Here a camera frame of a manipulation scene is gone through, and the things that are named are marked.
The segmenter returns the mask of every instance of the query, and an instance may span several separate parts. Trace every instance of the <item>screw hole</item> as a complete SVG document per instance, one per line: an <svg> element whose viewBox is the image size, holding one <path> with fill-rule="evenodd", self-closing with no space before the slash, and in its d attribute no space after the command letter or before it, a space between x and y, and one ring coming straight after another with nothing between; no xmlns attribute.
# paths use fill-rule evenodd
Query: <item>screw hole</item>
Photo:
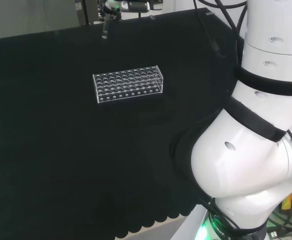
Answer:
<svg viewBox="0 0 292 240"><path fill-rule="evenodd" d="M225 146L230 151L234 151L234 152L236 151L236 147L233 144L231 144L230 142L228 142L228 141L225 142Z"/></svg>
<svg viewBox="0 0 292 240"><path fill-rule="evenodd" d="M262 91L255 91L254 93L255 93L255 95L256 95L257 97L259 97L259 98L261 98L261 99L266 99L266 98L267 98L267 94L264 93L264 92L262 92Z"/></svg>

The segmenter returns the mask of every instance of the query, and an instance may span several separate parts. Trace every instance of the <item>black cloth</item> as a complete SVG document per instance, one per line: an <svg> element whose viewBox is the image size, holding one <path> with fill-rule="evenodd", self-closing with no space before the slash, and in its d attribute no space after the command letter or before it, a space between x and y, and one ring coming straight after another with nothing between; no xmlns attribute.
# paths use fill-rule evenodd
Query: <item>black cloth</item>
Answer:
<svg viewBox="0 0 292 240"><path fill-rule="evenodd" d="M0 39L0 240L113 240L198 200L172 168L173 136L234 87L234 39L194 10ZM92 74L158 65L163 94L97 104Z"/></svg>

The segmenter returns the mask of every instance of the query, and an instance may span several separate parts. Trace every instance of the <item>green light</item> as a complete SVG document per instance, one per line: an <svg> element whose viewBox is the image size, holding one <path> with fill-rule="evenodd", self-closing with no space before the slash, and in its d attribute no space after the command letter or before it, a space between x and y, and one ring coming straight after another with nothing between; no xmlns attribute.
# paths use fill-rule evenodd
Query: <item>green light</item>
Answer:
<svg viewBox="0 0 292 240"><path fill-rule="evenodd" d="M205 225L202 225L198 229L198 232L196 234L195 240L205 240L207 235L208 235L207 229L206 229Z"/></svg>

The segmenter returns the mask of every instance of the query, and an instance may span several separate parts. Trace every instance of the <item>yellow object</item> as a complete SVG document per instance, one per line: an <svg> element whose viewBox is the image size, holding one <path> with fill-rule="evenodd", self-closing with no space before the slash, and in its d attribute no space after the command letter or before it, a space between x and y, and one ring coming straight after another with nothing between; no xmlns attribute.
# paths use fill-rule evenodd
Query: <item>yellow object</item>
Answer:
<svg viewBox="0 0 292 240"><path fill-rule="evenodd" d="M290 210L292 204L292 194L286 197L281 203L282 210Z"/></svg>

